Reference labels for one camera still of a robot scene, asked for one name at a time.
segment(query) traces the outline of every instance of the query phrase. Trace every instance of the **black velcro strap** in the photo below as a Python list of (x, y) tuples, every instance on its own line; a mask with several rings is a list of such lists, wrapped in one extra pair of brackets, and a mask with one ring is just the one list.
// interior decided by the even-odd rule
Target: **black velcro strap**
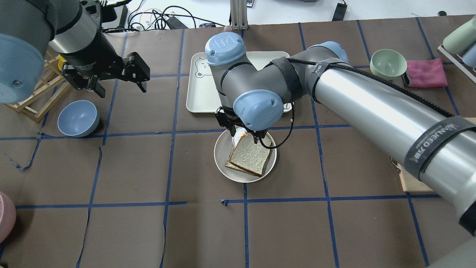
[(431, 159), (451, 139), (463, 131), (476, 130), (476, 125), (461, 116), (446, 118), (425, 131), (410, 147), (405, 156), (405, 169), (418, 180)]
[(50, 24), (51, 36), (50, 41), (55, 38), (55, 31), (58, 25), (58, 15), (55, 8), (50, 1), (45, 0), (26, 0), (28, 3), (34, 5), (39, 9), (43, 14), (45, 14), (46, 21)]
[(317, 82), (319, 81), (319, 78), (324, 73), (324, 71), (327, 69), (327, 67), (329, 66), (330, 63), (345, 63), (345, 64), (347, 64), (346, 62), (343, 62), (341, 59), (329, 58), (329, 59), (317, 62), (316, 66), (314, 67), (314, 70), (310, 73), (307, 73), (307, 75), (306, 75), (306, 89), (307, 90), (312, 89), (312, 91), (308, 92), (308, 93), (311, 94), (312, 99), (317, 103), (320, 103), (320, 102), (316, 98), (316, 85), (317, 85)]
[(280, 57), (271, 61), (283, 74), (286, 86), (291, 92), (291, 98), (293, 101), (302, 97), (302, 85), (299, 80), (298, 73), (294, 69), (293, 65), (286, 57)]

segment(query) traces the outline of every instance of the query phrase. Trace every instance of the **light blue bowl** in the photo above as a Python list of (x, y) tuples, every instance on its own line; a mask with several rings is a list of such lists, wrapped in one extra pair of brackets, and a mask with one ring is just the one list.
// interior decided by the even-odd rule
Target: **light blue bowl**
[(80, 100), (68, 104), (58, 116), (58, 129), (71, 137), (91, 134), (99, 124), (99, 113), (90, 101)]

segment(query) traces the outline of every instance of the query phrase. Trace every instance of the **pink bowl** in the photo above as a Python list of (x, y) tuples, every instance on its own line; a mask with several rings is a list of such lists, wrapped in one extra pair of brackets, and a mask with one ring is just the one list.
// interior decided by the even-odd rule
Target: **pink bowl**
[(6, 194), (0, 192), (0, 243), (7, 238), (16, 219), (17, 211), (13, 201)]

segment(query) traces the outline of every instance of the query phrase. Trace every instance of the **bear illustration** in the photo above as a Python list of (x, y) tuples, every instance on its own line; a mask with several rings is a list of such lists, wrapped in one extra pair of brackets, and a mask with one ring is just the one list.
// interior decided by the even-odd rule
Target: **bear illustration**
[(197, 76), (198, 78), (202, 78), (205, 75), (211, 75), (210, 66), (208, 65), (206, 58), (198, 58), (198, 60), (195, 61), (195, 67), (197, 68), (195, 76)]

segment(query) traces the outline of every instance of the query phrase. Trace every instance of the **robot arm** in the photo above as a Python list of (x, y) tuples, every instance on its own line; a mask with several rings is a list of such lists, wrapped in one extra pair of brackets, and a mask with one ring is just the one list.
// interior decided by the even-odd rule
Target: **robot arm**
[(264, 137), (283, 114), (282, 104), (307, 93), (453, 204), (460, 225), (476, 236), (476, 133), (468, 131), (476, 125), (352, 72), (334, 42), (312, 46), (293, 60), (274, 60), (260, 71), (235, 33), (212, 37), (205, 50), (222, 103), (216, 116), (232, 135), (239, 125)]
[(0, 103), (32, 94), (48, 43), (67, 61), (61, 74), (77, 90), (104, 98), (98, 80), (118, 78), (145, 92), (149, 67), (136, 52), (119, 57), (100, 24), (101, 5), (94, 0), (0, 0)]

